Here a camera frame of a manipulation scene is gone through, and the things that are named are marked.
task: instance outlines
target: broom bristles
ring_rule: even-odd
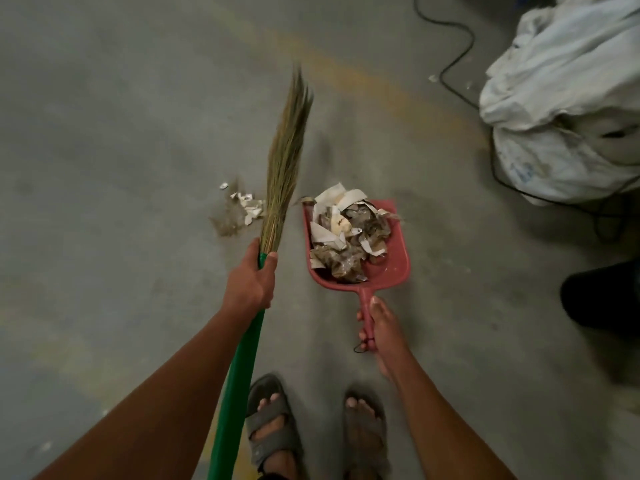
[[[300,68],[295,68],[287,103],[269,149],[266,217],[260,234],[262,253],[277,251],[280,245],[287,208],[296,188],[300,153],[313,101]]]

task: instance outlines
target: hand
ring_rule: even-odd
[[[258,269],[260,241],[256,237],[244,254],[240,266],[229,273],[222,310],[247,318],[251,323],[260,310],[271,306],[278,254],[271,252],[262,269]]]
[[[407,356],[411,356],[409,345],[406,343],[396,315],[389,310],[382,298],[377,296],[371,298],[369,313],[373,318],[373,336],[376,343],[375,349],[371,351],[376,355],[380,372],[385,377],[393,379],[397,364]],[[362,320],[362,312],[358,311],[358,321]],[[360,330],[358,336],[362,342],[360,349],[369,350],[367,332],[364,328]]]

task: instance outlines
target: foot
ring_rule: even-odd
[[[269,399],[261,399],[258,404],[258,411],[269,404],[271,401],[275,401],[280,395],[278,393],[272,394]],[[261,440],[269,434],[273,433],[284,427],[286,417],[284,415],[278,416],[276,419],[268,422],[258,431],[256,431],[251,439]],[[298,480],[298,469],[296,466],[296,458],[293,452],[290,450],[279,450],[274,452],[270,457],[264,460],[262,465],[264,473],[276,473],[283,476],[287,480]]]
[[[348,397],[346,400],[348,408],[356,409],[366,414],[370,414],[378,421],[382,421],[376,415],[374,409],[366,403],[364,399],[356,399]],[[376,457],[377,455],[386,455],[385,444],[378,434],[364,429],[359,425],[351,425],[347,428],[347,441],[354,449],[361,450],[366,456]],[[345,472],[346,480],[380,480],[380,475],[372,467],[354,467]]]

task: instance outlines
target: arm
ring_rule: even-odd
[[[258,240],[229,275],[220,311],[37,480],[192,477],[244,331],[273,297],[276,253]]]
[[[424,475],[434,479],[514,479],[422,370],[396,316],[382,299],[373,297],[371,315],[376,359],[382,373],[398,389]]]

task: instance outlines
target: right hand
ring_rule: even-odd
[[[371,298],[369,313],[373,318],[373,336],[375,348],[371,351],[376,355],[380,372],[389,379],[393,379],[396,364],[407,355],[411,355],[406,343],[400,323],[396,315],[389,310],[387,304],[378,296]],[[358,321],[362,321],[362,312],[358,311]],[[360,350],[367,351],[367,332],[363,329],[358,333],[362,342]]]

